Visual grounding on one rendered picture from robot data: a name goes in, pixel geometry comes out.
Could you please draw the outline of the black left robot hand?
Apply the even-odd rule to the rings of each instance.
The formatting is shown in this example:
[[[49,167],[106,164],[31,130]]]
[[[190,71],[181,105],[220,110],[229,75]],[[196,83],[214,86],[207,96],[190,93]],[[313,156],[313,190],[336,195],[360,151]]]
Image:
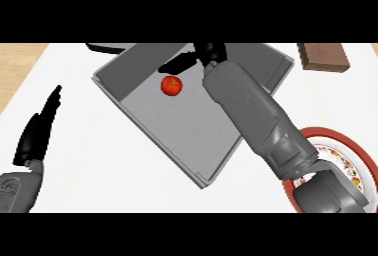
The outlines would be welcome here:
[[[44,160],[52,124],[56,110],[60,106],[60,90],[62,86],[57,85],[47,98],[41,112],[32,115],[23,128],[13,157],[16,166],[23,166],[31,160]]]

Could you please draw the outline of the red tomato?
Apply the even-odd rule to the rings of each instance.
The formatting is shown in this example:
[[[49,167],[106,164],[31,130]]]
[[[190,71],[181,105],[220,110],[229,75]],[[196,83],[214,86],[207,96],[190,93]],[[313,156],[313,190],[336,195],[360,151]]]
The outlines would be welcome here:
[[[181,92],[183,83],[176,76],[165,76],[161,81],[161,90],[165,95],[177,96]]]

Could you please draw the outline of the dark grey object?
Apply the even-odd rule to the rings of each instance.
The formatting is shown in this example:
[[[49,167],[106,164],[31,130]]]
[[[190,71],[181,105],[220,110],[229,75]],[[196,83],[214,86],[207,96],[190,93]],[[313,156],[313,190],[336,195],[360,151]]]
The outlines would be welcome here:
[[[91,51],[119,54],[134,46],[134,43],[87,43],[85,46]]]

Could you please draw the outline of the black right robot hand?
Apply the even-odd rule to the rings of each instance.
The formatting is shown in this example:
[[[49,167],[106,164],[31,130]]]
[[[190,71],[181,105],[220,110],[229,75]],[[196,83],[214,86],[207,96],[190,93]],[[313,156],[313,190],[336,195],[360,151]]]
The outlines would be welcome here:
[[[201,61],[202,66],[211,62],[221,63],[227,59],[224,43],[195,43],[192,52],[180,53],[159,68],[159,73],[178,75]]]

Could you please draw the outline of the brown wooden block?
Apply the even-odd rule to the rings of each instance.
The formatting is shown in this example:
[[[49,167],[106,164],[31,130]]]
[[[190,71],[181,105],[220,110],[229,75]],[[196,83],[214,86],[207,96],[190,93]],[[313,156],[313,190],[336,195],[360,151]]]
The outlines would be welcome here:
[[[339,43],[298,43],[297,47],[304,70],[342,73],[350,68]]]

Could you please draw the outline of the red rimmed patterned plate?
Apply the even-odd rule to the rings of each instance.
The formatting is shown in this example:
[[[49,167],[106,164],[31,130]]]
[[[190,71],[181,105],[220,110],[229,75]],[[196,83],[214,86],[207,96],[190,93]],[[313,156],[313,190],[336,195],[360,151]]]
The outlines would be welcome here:
[[[359,144],[339,132],[323,127],[301,130],[314,145],[319,158],[331,161],[363,193],[367,213],[378,213],[378,165]]]

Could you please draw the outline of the grey open box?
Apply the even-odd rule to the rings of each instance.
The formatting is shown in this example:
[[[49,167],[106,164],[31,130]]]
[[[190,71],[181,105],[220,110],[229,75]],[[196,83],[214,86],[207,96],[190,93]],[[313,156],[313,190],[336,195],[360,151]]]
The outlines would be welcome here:
[[[134,43],[99,68],[93,81],[112,103],[159,147],[195,184],[211,185],[242,137],[202,86],[204,66],[178,74],[177,96],[161,90],[158,68],[190,43]]]

